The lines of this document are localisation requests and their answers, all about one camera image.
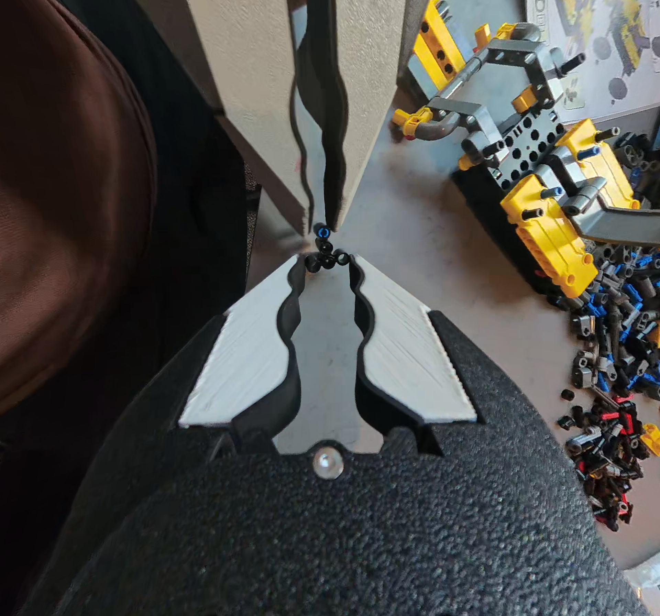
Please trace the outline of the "black connector with blue pin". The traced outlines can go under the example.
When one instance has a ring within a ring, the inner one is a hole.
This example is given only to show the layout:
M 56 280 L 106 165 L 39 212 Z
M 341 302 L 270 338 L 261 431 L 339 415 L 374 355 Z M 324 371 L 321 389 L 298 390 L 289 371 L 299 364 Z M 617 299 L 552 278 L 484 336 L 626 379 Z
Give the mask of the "black connector with blue pin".
M 332 270 L 336 266 L 349 265 L 351 255 L 342 250 L 335 249 L 331 242 L 330 228 L 321 222 L 313 226 L 316 251 L 306 255 L 304 264 L 309 274 L 317 274 L 321 270 Z

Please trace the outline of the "pile of blue grey brick parts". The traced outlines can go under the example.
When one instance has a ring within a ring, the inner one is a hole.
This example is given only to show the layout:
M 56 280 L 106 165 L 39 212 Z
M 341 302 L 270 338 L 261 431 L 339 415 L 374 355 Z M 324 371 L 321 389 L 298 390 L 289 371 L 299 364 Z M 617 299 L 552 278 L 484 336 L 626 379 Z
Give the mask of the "pile of blue grey brick parts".
M 585 342 L 573 384 L 659 400 L 659 201 L 634 190 L 637 166 L 626 172 L 618 158 L 639 154 L 630 144 L 611 147 L 618 131 L 585 120 L 542 165 L 557 184 L 538 191 L 541 271 L 547 300 L 572 314 Z

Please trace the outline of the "open instruction booklet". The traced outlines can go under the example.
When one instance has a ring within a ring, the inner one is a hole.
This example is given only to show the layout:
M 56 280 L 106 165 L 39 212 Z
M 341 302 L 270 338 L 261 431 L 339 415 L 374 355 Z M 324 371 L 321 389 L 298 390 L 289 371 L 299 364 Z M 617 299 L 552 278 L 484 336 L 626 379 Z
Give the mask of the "open instruction booklet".
M 659 0 L 525 0 L 528 22 L 566 59 L 562 121 L 610 120 L 659 106 Z

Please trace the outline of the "pile of black red pins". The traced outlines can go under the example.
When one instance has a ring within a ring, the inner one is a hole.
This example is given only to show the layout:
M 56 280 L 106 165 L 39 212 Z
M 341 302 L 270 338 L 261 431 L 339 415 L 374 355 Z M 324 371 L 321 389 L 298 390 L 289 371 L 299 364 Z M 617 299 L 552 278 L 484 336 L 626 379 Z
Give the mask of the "pile of black red pins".
M 555 421 L 569 432 L 564 442 L 595 521 L 610 531 L 629 524 L 633 484 L 644 477 L 643 461 L 659 457 L 659 426 L 641 418 L 637 393 L 597 394 L 589 407 L 575 404 Z

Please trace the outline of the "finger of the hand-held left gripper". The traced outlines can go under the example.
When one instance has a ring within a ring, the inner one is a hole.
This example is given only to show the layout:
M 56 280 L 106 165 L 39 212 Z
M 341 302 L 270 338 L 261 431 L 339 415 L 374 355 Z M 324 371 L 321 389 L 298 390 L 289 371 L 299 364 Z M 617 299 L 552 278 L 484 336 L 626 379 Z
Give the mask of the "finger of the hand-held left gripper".
M 300 96 L 321 130 L 324 218 L 344 222 L 430 0 L 305 0 Z
M 289 0 L 136 0 L 300 235 L 314 201 L 295 118 Z

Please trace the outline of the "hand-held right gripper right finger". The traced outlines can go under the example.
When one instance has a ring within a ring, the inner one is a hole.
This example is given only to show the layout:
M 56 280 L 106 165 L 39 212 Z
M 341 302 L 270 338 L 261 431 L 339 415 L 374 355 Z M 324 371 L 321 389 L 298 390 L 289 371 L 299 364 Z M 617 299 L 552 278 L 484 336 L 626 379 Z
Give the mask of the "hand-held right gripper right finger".
M 363 420 L 388 437 L 409 430 L 419 452 L 441 452 L 435 425 L 476 422 L 474 405 L 432 310 L 358 254 L 349 264 L 357 351 L 355 402 Z

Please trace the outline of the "yellow black brick vehicle model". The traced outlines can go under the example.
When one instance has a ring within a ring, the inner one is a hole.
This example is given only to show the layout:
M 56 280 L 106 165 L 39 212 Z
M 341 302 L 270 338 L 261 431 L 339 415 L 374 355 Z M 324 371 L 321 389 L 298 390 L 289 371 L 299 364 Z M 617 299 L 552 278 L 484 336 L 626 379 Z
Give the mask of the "yellow black brick vehicle model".
M 447 27 L 445 0 L 429 0 L 413 54 L 436 86 L 416 112 L 397 110 L 392 124 L 406 140 L 437 142 L 465 130 L 453 179 L 489 237 L 531 287 L 548 297 L 581 298 L 609 257 L 632 263 L 633 249 L 659 248 L 659 209 L 642 206 L 613 148 L 620 130 L 584 118 L 565 127 L 558 105 L 586 56 L 565 59 L 538 26 L 508 23 L 475 32 L 466 57 Z M 523 70 L 528 85 L 496 124 L 484 104 L 460 100 L 485 66 Z

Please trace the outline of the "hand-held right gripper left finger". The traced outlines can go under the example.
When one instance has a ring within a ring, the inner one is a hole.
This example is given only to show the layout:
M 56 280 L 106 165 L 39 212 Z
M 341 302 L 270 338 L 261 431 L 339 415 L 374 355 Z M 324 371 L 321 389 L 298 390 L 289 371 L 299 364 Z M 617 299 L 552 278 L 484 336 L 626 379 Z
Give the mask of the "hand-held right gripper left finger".
M 293 335 L 305 282 L 304 258 L 295 255 L 227 309 L 178 428 L 224 430 L 240 446 L 261 435 L 276 445 L 300 411 Z

